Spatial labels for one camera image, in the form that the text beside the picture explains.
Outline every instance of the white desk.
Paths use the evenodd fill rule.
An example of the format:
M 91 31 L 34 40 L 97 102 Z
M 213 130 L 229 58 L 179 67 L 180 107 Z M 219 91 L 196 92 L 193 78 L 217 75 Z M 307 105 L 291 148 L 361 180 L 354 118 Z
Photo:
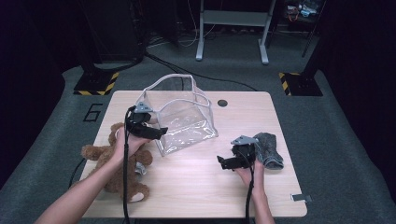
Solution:
M 222 25 L 246 25 L 261 26 L 264 28 L 262 39 L 259 39 L 259 49 L 262 56 L 262 63 L 268 64 L 268 55 L 265 48 L 265 39 L 268 35 L 276 0 L 271 0 L 268 12 L 241 12 L 241 11 L 220 11 L 205 10 L 204 0 L 201 0 L 200 28 L 198 49 L 195 59 L 201 61 L 204 54 L 204 24 Z
M 123 121 L 128 107 L 135 104 L 141 91 L 114 92 L 95 142 L 108 145 L 110 126 Z M 264 183 L 274 217 L 303 217 L 306 206 L 295 202 L 291 194 L 301 194 L 290 154 L 280 128 L 271 96 L 257 91 L 207 91 L 212 101 L 215 127 L 219 137 L 184 148 L 162 157 L 154 142 L 145 145 L 154 161 L 147 167 L 142 183 L 150 187 L 146 201 L 129 203 L 129 216 L 138 218 L 221 218 L 245 217 L 248 189 L 239 175 L 222 170 L 217 156 L 230 158 L 231 141 L 240 135 L 256 133 L 276 135 L 276 150 L 284 159 L 280 171 L 265 170 Z M 217 105 L 226 100 L 228 105 Z M 81 178 L 95 166 L 87 161 Z M 253 204 L 250 215 L 254 216 Z M 122 199 L 118 194 L 102 191 L 84 217 L 123 217 Z

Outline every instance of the brown stuffed animal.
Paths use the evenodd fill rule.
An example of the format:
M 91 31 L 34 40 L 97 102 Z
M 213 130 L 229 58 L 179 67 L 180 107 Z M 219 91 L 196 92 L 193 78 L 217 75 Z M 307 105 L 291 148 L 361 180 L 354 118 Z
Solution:
M 108 136 L 110 146 L 95 147 L 87 145 L 82 148 L 81 155 L 87 160 L 97 161 L 96 167 L 91 171 L 91 174 L 102 167 L 111 158 L 116 143 L 116 131 L 123 126 L 123 123 L 116 123 L 111 126 L 111 133 Z M 152 156 L 147 150 L 139 148 L 134 155 L 128 160 L 128 201 L 138 202 L 146 199 L 149 196 L 149 187 L 138 182 L 136 175 L 136 164 L 140 162 L 144 166 L 151 165 Z M 123 181 L 122 181 L 122 167 L 114 174 L 114 176 L 105 185 L 105 190 L 108 192 L 118 193 L 123 198 Z

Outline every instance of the clear plastic bag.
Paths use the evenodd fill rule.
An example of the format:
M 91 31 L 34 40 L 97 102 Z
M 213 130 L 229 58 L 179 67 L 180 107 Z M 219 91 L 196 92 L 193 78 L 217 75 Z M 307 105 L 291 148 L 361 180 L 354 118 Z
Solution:
M 153 109 L 149 125 L 168 128 L 155 140 L 162 156 L 217 137 L 211 102 L 191 75 L 171 74 L 145 88 L 136 101 Z

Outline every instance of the wooden tabletop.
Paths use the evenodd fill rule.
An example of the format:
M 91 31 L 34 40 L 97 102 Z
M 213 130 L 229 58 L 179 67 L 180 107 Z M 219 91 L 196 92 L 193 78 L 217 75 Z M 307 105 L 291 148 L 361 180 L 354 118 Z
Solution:
M 136 103 L 142 91 L 116 91 L 109 103 L 95 146 L 107 146 L 110 126 L 123 122 L 127 109 Z M 154 141 L 145 145 L 152 153 L 153 163 L 147 167 L 142 183 L 150 188 L 143 202 L 129 203 L 129 216 L 140 218 L 221 218 L 244 217 L 248 189 L 239 175 L 222 170 L 217 156 L 233 157 L 231 141 L 245 135 L 272 133 L 276 135 L 276 150 L 284 159 L 284 169 L 265 169 L 264 185 L 274 217 L 303 217 L 306 206 L 295 202 L 291 194 L 301 194 L 288 148 L 276 111 L 267 92 L 206 91 L 212 102 L 215 127 L 219 137 L 162 157 Z M 227 106 L 219 106 L 226 100 Z M 87 161 L 81 179 L 95 166 Z M 249 214 L 254 217 L 253 203 Z M 123 217 L 122 199 L 118 194 L 102 190 L 84 217 Z

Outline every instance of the person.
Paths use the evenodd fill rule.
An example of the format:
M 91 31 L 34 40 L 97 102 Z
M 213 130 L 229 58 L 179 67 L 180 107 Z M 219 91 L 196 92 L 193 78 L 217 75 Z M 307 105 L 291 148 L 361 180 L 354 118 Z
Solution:
M 124 133 L 124 128 L 119 128 L 118 133 Z M 149 141 L 151 140 L 129 134 L 128 156 L 134 155 L 143 144 Z M 79 181 L 73 188 L 51 204 L 35 223 L 78 223 L 105 184 L 121 168 L 124 145 L 125 138 L 118 137 L 111 159 L 95 173 Z M 255 161 L 254 166 L 254 182 L 263 183 L 262 163 Z M 249 169 L 240 168 L 235 169 L 235 171 L 241 176 L 245 185 L 248 186 L 251 179 Z M 255 206 L 256 223 L 274 223 L 263 184 L 255 184 L 252 191 L 252 200 Z

